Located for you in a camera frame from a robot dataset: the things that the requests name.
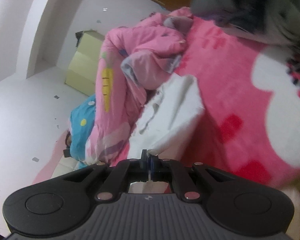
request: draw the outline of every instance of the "black round pad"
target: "black round pad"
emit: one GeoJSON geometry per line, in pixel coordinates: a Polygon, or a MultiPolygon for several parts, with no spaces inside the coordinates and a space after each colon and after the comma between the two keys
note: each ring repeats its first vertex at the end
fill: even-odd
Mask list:
{"type": "Polygon", "coordinates": [[[58,211],[63,205],[62,197],[52,193],[34,195],[26,201],[26,208],[38,215],[47,215],[58,211]]]}
{"type": "Polygon", "coordinates": [[[257,193],[243,193],[234,199],[235,207],[246,214],[262,214],[271,207],[271,201],[257,193]]]}

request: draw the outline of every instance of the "pink blanket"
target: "pink blanket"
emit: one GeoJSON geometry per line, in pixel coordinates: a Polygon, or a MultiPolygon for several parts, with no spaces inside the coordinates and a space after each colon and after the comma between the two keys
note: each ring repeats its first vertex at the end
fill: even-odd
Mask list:
{"type": "Polygon", "coordinates": [[[134,28],[107,33],[96,78],[95,123],[86,143],[88,165],[117,156],[146,102],[146,91],[169,78],[174,58],[186,49],[182,33],[192,24],[179,15],[191,16],[188,8],[168,16],[157,13],[134,28]]]}
{"type": "Polygon", "coordinates": [[[300,87],[282,48],[229,36],[194,18],[176,73],[197,77],[205,115],[183,155],[256,182],[300,176],[300,87]]]}

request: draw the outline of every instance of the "cardboard box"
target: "cardboard box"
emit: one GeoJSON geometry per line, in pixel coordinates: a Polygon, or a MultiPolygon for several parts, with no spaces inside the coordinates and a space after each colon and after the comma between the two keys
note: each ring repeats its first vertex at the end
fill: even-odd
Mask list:
{"type": "Polygon", "coordinates": [[[95,93],[96,76],[104,36],[95,31],[84,32],[69,65],[66,84],[91,96],[95,93]]]}

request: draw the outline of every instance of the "pink fabric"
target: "pink fabric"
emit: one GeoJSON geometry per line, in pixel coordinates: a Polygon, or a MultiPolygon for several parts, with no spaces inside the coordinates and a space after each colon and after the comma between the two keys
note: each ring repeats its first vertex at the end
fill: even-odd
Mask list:
{"type": "Polygon", "coordinates": [[[59,137],[58,141],[56,141],[56,144],[54,146],[50,160],[39,171],[37,176],[35,176],[32,184],[37,184],[37,183],[43,182],[43,181],[51,178],[54,170],[56,169],[56,167],[63,155],[63,150],[65,148],[65,140],[66,140],[67,133],[68,133],[68,131],[63,132],[62,135],[59,137]]]}
{"type": "MultiPolygon", "coordinates": [[[[275,187],[300,175],[300,166],[282,160],[282,153],[273,149],[267,133],[275,92],[258,89],[251,80],[266,45],[229,36],[197,17],[186,40],[188,49],[176,73],[197,77],[206,111],[182,163],[203,162],[275,187]]],[[[258,78],[263,84],[271,83],[266,82],[266,74],[258,78]]]]}
{"type": "Polygon", "coordinates": [[[170,76],[165,72],[169,58],[186,49],[184,36],[163,26],[167,17],[157,13],[134,28],[107,33],[98,64],[96,117],[86,144],[87,164],[109,162],[117,156],[146,102],[145,89],[154,90],[165,82],[170,76]],[[121,70],[126,56],[137,85],[121,70]]]}

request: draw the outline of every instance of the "gray ribbed plate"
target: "gray ribbed plate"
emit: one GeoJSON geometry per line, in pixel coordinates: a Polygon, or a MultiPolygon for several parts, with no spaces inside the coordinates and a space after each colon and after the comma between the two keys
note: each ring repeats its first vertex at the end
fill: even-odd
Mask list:
{"type": "MultiPolygon", "coordinates": [[[[8,240],[33,238],[13,234],[8,240]]],[[[202,240],[253,239],[230,232],[212,220],[197,204],[180,201],[175,194],[122,194],[110,204],[98,205],[91,217],[74,231],[41,240],[202,240]]],[[[290,239],[286,234],[263,240],[290,239]]]]}

